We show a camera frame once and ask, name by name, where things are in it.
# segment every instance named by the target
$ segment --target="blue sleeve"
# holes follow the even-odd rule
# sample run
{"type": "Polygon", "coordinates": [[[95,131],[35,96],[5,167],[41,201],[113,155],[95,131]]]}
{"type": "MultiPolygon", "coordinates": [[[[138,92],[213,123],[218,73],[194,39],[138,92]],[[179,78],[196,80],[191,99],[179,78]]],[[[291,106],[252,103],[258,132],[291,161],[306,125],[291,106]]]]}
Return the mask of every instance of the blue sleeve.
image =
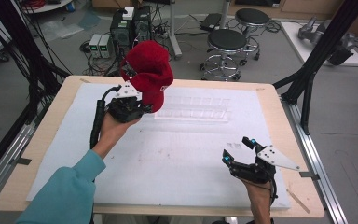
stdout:
{"type": "Polygon", "coordinates": [[[92,150],[72,168],[59,168],[36,194],[16,223],[89,224],[94,202],[93,180],[105,164],[92,150]]]}

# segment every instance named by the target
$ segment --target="red hat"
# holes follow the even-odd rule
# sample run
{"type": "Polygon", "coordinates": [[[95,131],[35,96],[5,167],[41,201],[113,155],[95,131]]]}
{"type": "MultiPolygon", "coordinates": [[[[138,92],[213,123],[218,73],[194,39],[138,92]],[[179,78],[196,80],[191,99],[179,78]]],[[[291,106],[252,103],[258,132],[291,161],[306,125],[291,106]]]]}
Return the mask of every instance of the red hat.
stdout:
{"type": "Polygon", "coordinates": [[[168,51],[159,43],[147,40],[131,49],[120,64],[120,74],[142,93],[142,104],[157,112],[164,103],[164,90],[173,82],[168,51]],[[129,65],[136,75],[130,77],[123,66],[129,65]]]}

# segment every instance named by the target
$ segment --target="chair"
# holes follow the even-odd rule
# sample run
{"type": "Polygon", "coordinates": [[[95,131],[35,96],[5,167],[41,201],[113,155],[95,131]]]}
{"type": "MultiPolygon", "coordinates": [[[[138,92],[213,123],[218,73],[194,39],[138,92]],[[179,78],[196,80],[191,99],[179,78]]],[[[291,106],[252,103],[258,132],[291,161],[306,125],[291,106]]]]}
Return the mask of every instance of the chair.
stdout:
{"type": "Polygon", "coordinates": [[[245,36],[240,32],[228,29],[211,31],[208,35],[208,52],[215,50],[219,54],[212,55],[200,65],[200,70],[204,71],[202,80],[206,80],[208,75],[223,78],[225,81],[229,77],[240,79],[241,71],[230,55],[243,51],[246,43],[245,36]]]}
{"type": "Polygon", "coordinates": [[[259,27],[264,27],[269,22],[269,16],[257,9],[253,8],[243,8],[238,10],[235,13],[235,20],[244,26],[242,31],[243,35],[246,37],[246,47],[243,52],[246,52],[245,58],[240,61],[240,65],[244,66],[247,63],[247,57],[249,52],[257,50],[256,55],[254,56],[255,60],[258,60],[260,57],[260,45],[259,43],[250,36],[250,33],[259,27]]]}

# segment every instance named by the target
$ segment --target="gray floor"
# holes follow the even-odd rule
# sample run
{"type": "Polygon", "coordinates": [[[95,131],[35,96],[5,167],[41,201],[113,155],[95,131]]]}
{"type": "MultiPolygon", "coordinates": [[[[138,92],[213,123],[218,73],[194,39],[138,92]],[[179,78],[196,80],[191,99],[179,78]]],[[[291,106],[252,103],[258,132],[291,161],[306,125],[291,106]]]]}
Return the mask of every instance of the gray floor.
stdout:
{"type": "MultiPolygon", "coordinates": [[[[73,74],[81,75],[87,67],[85,55],[79,46],[90,40],[93,34],[109,31],[110,14],[92,12],[80,1],[74,13],[55,10],[39,15],[41,23],[61,21],[64,25],[78,24],[85,28],[67,39],[54,39],[48,42],[62,62],[73,74]]],[[[198,8],[195,14],[218,12],[220,4],[210,4],[209,8],[198,8]]],[[[203,33],[199,24],[186,16],[187,6],[179,6],[176,28],[185,24],[186,29],[176,33],[203,33]]],[[[203,15],[195,15],[203,20],[203,15]]],[[[171,60],[175,78],[201,78],[199,65],[209,55],[206,53],[207,35],[177,35],[183,52],[180,60],[171,60]]],[[[302,65],[284,33],[264,32],[257,37],[261,44],[259,61],[249,60],[241,68],[240,82],[274,83],[296,72],[302,65]]],[[[41,45],[40,38],[35,42],[41,45]]],[[[16,65],[9,61],[0,62],[0,141],[12,123],[27,104],[28,84],[16,65]]],[[[287,87],[278,89],[284,93],[287,87]]],[[[358,67],[322,66],[315,80],[310,107],[310,133],[318,149],[324,168],[349,223],[358,223],[358,67]]],[[[0,212],[0,223],[13,223],[19,213],[0,212]]],[[[204,223],[212,223],[210,217],[204,223]]],[[[250,218],[240,218],[245,223],[250,218]]],[[[328,215],[323,218],[276,218],[276,223],[331,223],[328,215]]]]}

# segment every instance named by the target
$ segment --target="white panel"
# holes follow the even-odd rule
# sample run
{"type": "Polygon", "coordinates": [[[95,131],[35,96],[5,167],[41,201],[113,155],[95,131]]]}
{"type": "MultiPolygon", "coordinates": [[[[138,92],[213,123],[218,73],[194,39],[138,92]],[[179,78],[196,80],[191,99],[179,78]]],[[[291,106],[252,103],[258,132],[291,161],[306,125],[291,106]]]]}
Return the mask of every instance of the white panel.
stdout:
{"type": "MultiPolygon", "coordinates": [[[[57,168],[73,166],[89,150],[96,102],[111,87],[89,83],[81,86],[27,200],[33,199],[57,168]]],[[[222,121],[197,119],[200,114],[193,119],[144,115],[106,156],[107,168],[95,181],[95,202],[248,208],[245,186],[230,175],[222,163],[222,153],[226,149],[236,161],[253,163],[255,152],[241,142],[242,137],[272,144],[256,92],[171,87],[165,96],[167,102],[161,110],[177,103],[187,108],[205,105],[225,108],[230,116],[222,121]]],[[[288,208],[286,187],[277,170],[279,198],[274,208],[288,208]]]]}
{"type": "MultiPolygon", "coordinates": [[[[308,39],[300,39],[298,38],[298,29],[301,28],[304,24],[298,24],[296,22],[281,22],[282,28],[286,36],[289,38],[290,43],[292,44],[293,48],[295,49],[298,57],[300,58],[301,62],[304,63],[310,53],[313,51],[314,46],[310,43],[308,39]]],[[[358,67],[358,53],[356,50],[351,50],[353,55],[347,59],[344,63],[340,64],[339,66],[354,66],[358,67]]],[[[329,62],[324,62],[324,65],[332,65],[329,62]]]]}

